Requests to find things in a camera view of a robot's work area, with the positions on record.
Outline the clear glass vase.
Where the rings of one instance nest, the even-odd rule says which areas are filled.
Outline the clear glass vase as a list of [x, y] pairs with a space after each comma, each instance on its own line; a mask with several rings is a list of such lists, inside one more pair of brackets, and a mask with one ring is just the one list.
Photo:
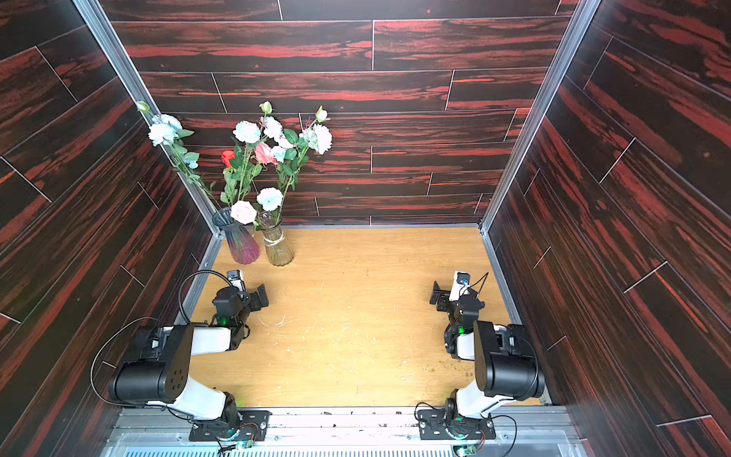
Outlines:
[[262, 233], [270, 264], [287, 266], [294, 259], [294, 250], [282, 229], [281, 211], [264, 211], [257, 217], [257, 229]]

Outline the light blue carnation stem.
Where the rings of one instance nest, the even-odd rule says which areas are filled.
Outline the light blue carnation stem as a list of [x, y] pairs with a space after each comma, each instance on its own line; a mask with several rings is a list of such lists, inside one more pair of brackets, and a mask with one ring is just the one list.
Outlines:
[[278, 226], [282, 220], [283, 192], [278, 188], [265, 188], [259, 192], [256, 200], [259, 206], [257, 228], [268, 230]]

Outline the blue white flower spray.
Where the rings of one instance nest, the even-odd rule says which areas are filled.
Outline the blue white flower spray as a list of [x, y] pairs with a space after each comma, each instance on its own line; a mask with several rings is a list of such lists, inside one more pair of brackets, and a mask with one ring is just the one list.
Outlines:
[[314, 114], [314, 120], [300, 133], [284, 129], [273, 148], [277, 171], [277, 187], [283, 197], [299, 182], [300, 170], [310, 161], [310, 152], [325, 154], [332, 147], [333, 135], [325, 123], [329, 113], [322, 106]]

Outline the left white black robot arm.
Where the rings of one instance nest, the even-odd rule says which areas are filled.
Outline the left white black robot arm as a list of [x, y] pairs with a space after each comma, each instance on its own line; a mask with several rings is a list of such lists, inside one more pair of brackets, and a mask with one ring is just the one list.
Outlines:
[[209, 325], [137, 329], [110, 381], [110, 399], [125, 407], [169, 407], [194, 421], [238, 428], [241, 419], [233, 395], [192, 379], [190, 360], [237, 350], [251, 333], [247, 318], [268, 304], [264, 285], [252, 293], [229, 286], [217, 291], [216, 313]]

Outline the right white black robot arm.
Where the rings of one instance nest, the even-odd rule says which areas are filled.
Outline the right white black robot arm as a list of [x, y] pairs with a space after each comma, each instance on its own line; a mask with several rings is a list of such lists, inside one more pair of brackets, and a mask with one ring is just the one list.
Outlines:
[[449, 291], [435, 283], [429, 302], [447, 314], [447, 353], [474, 364], [473, 381], [447, 399], [445, 422], [487, 419], [504, 404], [544, 394], [544, 373], [527, 328], [481, 320], [485, 303], [468, 285], [466, 274], [460, 272]]

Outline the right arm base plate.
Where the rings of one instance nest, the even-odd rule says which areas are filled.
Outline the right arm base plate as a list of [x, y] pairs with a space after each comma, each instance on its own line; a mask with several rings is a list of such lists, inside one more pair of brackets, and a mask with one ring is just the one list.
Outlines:
[[489, 419], [464, 417], [445, 407], [415, 409], [414, 416], [422, 440], [494, 440], [496, 431]]

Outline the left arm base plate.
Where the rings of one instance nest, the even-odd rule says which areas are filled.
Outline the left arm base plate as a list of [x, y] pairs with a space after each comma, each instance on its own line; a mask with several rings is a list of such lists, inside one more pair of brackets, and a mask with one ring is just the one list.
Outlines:
[[232, 421], [223, 418], [194, 420], [188, 439], [194, 443], [263, 442], [270, 416], [271, 412], [265, 409], [239, 409]]

